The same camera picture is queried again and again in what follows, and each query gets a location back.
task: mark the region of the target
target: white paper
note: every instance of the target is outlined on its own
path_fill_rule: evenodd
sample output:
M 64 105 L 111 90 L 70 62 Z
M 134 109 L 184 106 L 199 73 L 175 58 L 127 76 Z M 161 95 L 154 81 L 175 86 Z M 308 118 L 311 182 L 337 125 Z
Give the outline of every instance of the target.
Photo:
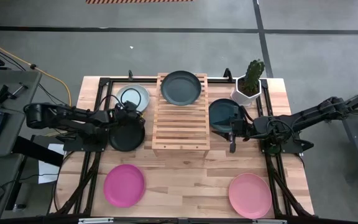
M 63 144 L 49 144 L 48 149 L 64 155 Z M 46 162 L 38 161 L 39 174 L 57 174 L 59 167 L 48 164 Z M 57 180 L 57 175 L 43 175 L 38 177 L 38 183 L 49 183 Z

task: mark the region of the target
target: light gray plate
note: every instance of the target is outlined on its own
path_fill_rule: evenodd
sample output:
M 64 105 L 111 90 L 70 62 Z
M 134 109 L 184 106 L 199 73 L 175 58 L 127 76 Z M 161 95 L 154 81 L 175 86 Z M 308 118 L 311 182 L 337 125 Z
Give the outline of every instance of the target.
M 161 94 L 173 105 L 190 105 L 200 96 L 201 83 L 200 80 L 190 72 L 172 72 L 162 81 Z
M 142 100 L 140 101 L 140 105 L 136 109 L 140 112 L 143 112 L 146 109 L 146 107 L 150 101 L 149 92 L 143 86 L 138 85 L 138 84 L 126 85 L 126 86 L 122 87 L 117 93 L 117 97 L 119 100 L 121 100 L 122 93 L 129 88 L 133 88 L 133 89 L 139 91 L 140 96 L 142 97 Z M 126 101 L 133 102 L 135 105 L 137 105 L 139 103 L 139 94 L 137 94 L 137 92 L 134 90 L 126 91 L 124 96 L 122 97 L 122 103 L 125 103 Z

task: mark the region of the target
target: plate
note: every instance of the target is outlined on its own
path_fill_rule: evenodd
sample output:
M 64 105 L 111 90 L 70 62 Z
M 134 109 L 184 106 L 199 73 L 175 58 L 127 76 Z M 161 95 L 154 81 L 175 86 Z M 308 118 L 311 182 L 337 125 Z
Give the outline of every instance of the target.
M 186 106 L 194 103 L 201 94 L 200 80 L 192 73 L 169 73 L 161 83 L 161 94 L 169 103 Z
M 255 174 L 240 174 L 234 178 L 229 187 L 229 200 L 238 214 L 251 219 L 265 216 L 272 206 L 268 185 Z
M 230 117 L 234 117 L 234 107 L 238 107 L 238 114 L 245 117 L 240 105 L 229 99 L 218 99 L 209 106 L 209 124 L 211 127 L 222 133 L 230 133 Z
M 144 191 L 142 171 L 130 164 L 115 167 L 104 180 L 104 197 L 116 207 L 129 208 L 135 205 L 142 198 Z
M 138 121 L 128 121 L 123 126 L 109 130 L 110 145 L 121 152 L 129 152 L 138 148 L 143 143 L 144 136 L 144 126 Z
M 143 112 L 150 102 L 150 94 L 143 86 L 138 85 L 138 84 L 126 85 L 118 91 L 117 98 L 119 100 L 121 100 L 122 94 L 129 88 L 133 88 L 133 89 L 139 91 L 140 97 L 142 99 L 140 101 L 139 106 L 136 109 L 140 112 Z M 137 94 L 137 92 L 135 90 L 126 91 L 124 96 L 122 97 L 122 103 L 125 103 L 126 101 L 130 101 L 130 102 L 133 102 L 135 105 L 137 105 L 139 103 L 140 98 L 139 98 L 139 94 Z

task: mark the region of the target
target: concrete floor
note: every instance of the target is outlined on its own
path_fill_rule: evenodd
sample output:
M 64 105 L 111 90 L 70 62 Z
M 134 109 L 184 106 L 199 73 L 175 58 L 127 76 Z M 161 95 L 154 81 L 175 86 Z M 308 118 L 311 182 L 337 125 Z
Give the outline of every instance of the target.
M 259 3 L 265 29 L 358 29 L 358 0 Z M 257 28 L 252 0 L 120 5 L 0 0 L 0 25 Z M 358 92 L 358 35 L 266 35 L 266 39 L 273 75 L 285 79 L 293 112 L 330 96 L 349 98 Z M 126 75 L 131 69 L 134 75 L 154 76 L 181 69 L 220 77 L 229 67 L 238 77 L 252 59 L 262 58 L 258 34 L 0 31 L 0 46 L 65 81 L 73 102 L 85 75 Z M 60 99 L 67 99 L 60 84 L 47 77 L 42 84 Z M 48 98 L 38 91 L 34 101 Z M 21 134 L 49 132 L 24 127 Z M 301 136 L 315 143 L 305 152 L 305 166 L 316 214 L 358 221 L 358 181 L 345 179 L 358 170 L 358 153 L 343 125 L 321 123 Z M 39 200 L 24 215 L 45 213 L 48 203 Z

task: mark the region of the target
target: gray plate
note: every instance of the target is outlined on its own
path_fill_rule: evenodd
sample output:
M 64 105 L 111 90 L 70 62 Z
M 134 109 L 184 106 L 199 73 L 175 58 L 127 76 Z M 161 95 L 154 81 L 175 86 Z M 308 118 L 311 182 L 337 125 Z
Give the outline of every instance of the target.
M 234 107 L 238 108 L 238 116 L 244 118 L 246 115 L 235 101 L 229 99 L 218 99 L 209 106 L 209 124 L 223 133 L 230 133 L 232 127 L 230 118 L 234 117 Z
M 190 72 L 172 72 L 162 81 L 161 94 L 173 105 L 190 105 L 200 96 L 201 83 L 198 78 Z
M 122 87 L 118 93 L 117 93 L 117 97 L 119 100 L 121 100 L 121 96 L 122 93 L 129 89 L 129 88 L 133 88 L 137 91 L 139 91 L 140 96 L 142 97 L 139 106 L 136 108 L 138 111 L 143 112 L 147 105 L 149 104 L 150 101 L 150 95 L 149 92 L 141 85 L 138 84 L 130 84 L 130 85 L 126 85 L 124 87 Z M 136 91 L 134 90 L 128 90 L 125 92 L 124 96 L 122 97 L 122 103 L 125 103 L 126 101 L 131 101 L 133 102 L 135 105 L 137 105 L 139 103 L 139 94 L 137 94 Z

